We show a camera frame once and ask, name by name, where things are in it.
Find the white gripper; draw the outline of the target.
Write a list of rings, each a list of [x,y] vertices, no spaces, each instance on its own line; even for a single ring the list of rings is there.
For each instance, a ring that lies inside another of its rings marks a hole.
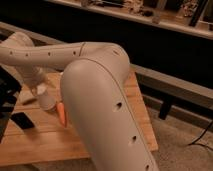
[[[19,74],[33,95],[37,94],[37,86],[47,81],[46,74],[40,67],[20,67]]]

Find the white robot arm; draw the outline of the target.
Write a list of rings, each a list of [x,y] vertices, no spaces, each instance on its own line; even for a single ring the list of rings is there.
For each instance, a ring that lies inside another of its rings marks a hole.
[[[129,56],[119,45],[79,42],[36,46],[16,32],[0,42],[0,63],[21,69],[30,87],[42,70],[63,72],[65,110],[98,171],[159,171],[124,92]]]

